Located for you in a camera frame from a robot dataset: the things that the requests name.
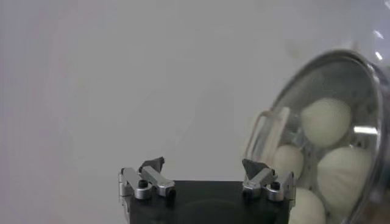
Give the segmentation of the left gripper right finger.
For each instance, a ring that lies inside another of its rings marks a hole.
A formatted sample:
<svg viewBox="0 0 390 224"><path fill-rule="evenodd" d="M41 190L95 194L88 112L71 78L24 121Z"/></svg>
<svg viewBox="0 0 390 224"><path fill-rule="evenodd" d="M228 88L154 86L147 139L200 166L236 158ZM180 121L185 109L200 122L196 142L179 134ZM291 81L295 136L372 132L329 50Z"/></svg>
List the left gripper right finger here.
<svg viewBox="0 0 390 224"><path fill-rule="evenodd" d="M296 184L293 172L277 173L265 163L243 159L246 172L243 181L243 197L246 200L260 198L265 194L270 201L284 200L294 203L296 200Z"/></svg>

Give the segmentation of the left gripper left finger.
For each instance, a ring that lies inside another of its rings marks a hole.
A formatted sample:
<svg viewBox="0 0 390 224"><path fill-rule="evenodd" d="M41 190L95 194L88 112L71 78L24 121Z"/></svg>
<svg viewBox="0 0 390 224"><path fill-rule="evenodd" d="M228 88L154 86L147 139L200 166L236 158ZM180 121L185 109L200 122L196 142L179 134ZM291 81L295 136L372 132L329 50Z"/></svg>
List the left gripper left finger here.
<svg viewBox="0 0 390 224"><path fill-rule="evenodd" d="M118 174L119 202L123 207L174 207L176 183L161 174L163 157L146 160L135 169L124 167Z"/></svg>

